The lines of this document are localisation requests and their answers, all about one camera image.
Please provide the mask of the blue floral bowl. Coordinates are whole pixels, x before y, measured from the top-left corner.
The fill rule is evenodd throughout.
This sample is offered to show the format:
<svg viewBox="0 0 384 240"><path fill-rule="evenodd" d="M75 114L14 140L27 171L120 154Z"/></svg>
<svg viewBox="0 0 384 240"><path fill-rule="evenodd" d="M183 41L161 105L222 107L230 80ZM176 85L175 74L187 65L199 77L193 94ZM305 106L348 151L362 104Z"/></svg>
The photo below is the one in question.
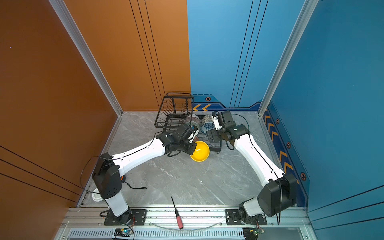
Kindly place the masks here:
<svg viewBox="0 0 384 240"><path fill-rule="evenodd" d="M207 131L215 129L214 118L212 115L205 115L202 119L201 131L204 135Z"/></svg>

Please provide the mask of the yellow bowl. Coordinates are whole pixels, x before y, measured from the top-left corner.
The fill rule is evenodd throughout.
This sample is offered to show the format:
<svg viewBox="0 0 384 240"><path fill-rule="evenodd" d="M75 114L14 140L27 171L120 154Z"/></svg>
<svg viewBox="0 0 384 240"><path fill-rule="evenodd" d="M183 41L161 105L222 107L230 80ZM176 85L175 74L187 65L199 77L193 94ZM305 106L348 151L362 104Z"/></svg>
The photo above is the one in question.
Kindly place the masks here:
<svg viewBox="0 0 384 240"><path fill-rule="evenodd" d="M196 149L191 155L191 158L195 162L204 162L210 155L210 147L207 143L202 141L197 141L196 144Z"/></svg>

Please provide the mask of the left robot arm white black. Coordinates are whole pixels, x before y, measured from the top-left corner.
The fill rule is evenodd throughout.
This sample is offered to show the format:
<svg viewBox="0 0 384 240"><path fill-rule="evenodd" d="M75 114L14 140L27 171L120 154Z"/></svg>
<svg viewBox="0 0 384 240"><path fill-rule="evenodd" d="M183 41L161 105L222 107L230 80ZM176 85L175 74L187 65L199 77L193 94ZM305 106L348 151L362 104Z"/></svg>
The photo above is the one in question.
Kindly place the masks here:
<svg viewBox="0 0 384 240"><path fill-rule="evenodd" d="M109 206L109 214L119 225L130 225L133 212L122 193L122 180L126 173L154 158L168 155L172 152L186 153L192 156L198 149L198 143L193 138L181 138L172 134L160 134L132 150L109 155L105 153L96 156L98 159L92 173L92 179L102 200Z"/></svg>

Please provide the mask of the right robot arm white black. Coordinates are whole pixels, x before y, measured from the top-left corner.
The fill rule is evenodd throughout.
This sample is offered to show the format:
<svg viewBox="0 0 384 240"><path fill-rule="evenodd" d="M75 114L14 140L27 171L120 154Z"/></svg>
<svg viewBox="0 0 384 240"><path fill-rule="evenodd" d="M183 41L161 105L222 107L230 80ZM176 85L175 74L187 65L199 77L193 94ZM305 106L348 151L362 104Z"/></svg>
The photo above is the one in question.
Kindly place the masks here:
<svg viewBox="0 0 384 240"><path fill-rule="evenodd" d="M282 211L297 202L297 179L286 174L275 165L258 146L250 131L244 125L207 132L211 143L226 141L238 150L257 174L262 190L257 197L239 205L241 221L249 225L259 215L279 216Z"/></svg>

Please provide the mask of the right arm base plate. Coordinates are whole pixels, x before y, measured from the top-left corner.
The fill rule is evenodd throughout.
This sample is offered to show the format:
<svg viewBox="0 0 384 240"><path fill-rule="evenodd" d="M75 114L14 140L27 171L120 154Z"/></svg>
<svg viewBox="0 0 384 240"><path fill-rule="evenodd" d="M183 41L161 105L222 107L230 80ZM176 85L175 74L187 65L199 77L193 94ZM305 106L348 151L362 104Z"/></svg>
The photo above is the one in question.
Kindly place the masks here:
<svg viewBox="0 0 384 240"><path fill-rule="evenodd" d="M267 225L267 219L264 214L250 217L242 208L226 209L225 213L226 213L227 225L229 226L234 226L234 225L266 226Z"/></svg>

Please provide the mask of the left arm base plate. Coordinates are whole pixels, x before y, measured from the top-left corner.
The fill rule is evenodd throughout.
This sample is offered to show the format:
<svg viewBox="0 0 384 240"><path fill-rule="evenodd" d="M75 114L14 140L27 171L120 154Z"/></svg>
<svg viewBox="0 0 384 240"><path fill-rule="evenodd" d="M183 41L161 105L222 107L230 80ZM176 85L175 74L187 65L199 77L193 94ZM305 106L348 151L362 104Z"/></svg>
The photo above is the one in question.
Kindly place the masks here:
<svg viewBox="0 0 384 240"><path fill-rule="evenodd" d="M112 210L100 213L100 217L105 218L105 226L143 226L145 224L146 216L146 209L128 209L119 217L116 217Z"/></svg>

